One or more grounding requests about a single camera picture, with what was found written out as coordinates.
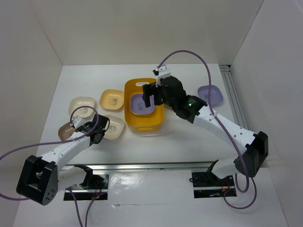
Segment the purple panda plate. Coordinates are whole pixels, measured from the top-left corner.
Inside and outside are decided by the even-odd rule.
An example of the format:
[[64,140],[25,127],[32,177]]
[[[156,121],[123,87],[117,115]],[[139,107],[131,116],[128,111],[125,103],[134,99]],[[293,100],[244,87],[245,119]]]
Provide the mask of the purple panda plate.
[[145,106],[143,94],[134,94],[130,99],[130,110],[135,115],[149,115],[155,110],[153,96],[150,97],[150,104],[150,107]]
[[[219,87],[215,85],[210,86],[210,101],[212,106],[220,105],[223,102],[223,95],[219,89]],[[208,97],[209,97],[209,86],[201,86],[197,90],[198,96],[208,103]]]

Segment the yellow panda plate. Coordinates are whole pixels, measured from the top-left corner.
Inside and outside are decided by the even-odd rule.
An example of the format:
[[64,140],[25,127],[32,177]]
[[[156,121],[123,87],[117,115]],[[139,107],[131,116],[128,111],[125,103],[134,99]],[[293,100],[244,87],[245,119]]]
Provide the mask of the yellow panda plate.
[[105,90],[100,97],[99,105],[107,111],[121,111],[124,106],[124,92],[117,89]]

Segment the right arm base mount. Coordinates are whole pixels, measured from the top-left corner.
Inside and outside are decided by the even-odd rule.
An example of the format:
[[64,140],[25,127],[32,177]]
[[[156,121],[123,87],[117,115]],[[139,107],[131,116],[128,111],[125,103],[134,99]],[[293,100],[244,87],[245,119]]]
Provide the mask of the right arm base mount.
[[227,176],[223,179],[215,176],[211,170],[217,160],[214,161],[205,172],[193,172],[189,181],[193,185],[194,198],[219,198],[236,197],[236,189],[233,176]]

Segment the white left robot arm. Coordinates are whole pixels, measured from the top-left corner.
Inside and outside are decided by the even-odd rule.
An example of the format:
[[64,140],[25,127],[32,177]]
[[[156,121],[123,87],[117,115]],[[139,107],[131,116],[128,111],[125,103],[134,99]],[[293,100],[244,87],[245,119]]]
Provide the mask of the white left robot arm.
[[99,144],[110,124],[106,116],[96,114],[92,121],[76,117],[72,121],[74,133],[59,146],[42,156],[29,156],[23,165],[16,192],[43,206],[49,204],[57,192],[74,185],[87,189],[102,178],[84,164],[64,167],[80,152]]

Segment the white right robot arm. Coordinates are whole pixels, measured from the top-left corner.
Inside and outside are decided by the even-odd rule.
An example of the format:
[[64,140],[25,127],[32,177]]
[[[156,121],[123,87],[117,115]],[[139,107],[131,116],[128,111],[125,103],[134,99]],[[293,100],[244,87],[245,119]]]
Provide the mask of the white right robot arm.
[[207,181],[218,185],[229,175],[243,174],[255,177],[268,156],[268,136],[260,131],[254,133],[218,114],[197,96],[186,94],[182,83],[169,76],[160,81],[143,85],[146,107],[168,106],[179,118],[200,126],[222,139],[237,152],[237,157],[214,161],[208,169]]

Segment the cream panda plate front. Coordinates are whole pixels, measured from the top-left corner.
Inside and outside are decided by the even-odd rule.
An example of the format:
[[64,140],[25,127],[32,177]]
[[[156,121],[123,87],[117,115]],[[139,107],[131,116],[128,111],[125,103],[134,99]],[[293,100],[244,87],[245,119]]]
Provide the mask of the cream panda plate front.
[[116,140],[121,135],[125,122],[123,119],[112,115],[106,115],[106,117],[110,120],[110,123],[104,138],[107,140]]

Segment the cream panda plate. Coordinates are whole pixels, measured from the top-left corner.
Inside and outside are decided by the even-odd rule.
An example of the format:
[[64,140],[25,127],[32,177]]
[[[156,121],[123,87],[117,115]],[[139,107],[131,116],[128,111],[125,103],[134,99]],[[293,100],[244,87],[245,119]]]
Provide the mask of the cream panda plate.
[[84,119],[88,119],[94,113],[93,109],[95,107],[95,100],[89,96],[79,96],[71,100],[68,113],[73,114],[73,118],[79,116]]
[[107,140],[116,140],[121,135],[125,122],[123,119],[112,115],[106,115],[106,117],[110,120],[110,123],[104,138]]

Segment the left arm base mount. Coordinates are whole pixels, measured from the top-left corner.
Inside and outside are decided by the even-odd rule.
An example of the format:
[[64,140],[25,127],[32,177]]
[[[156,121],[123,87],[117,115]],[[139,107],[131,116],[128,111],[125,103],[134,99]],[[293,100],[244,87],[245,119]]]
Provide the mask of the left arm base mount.
[[98,174],[89,166],[77,164],[59,172],[58,192],[65,201],[107,200],[108,174]]

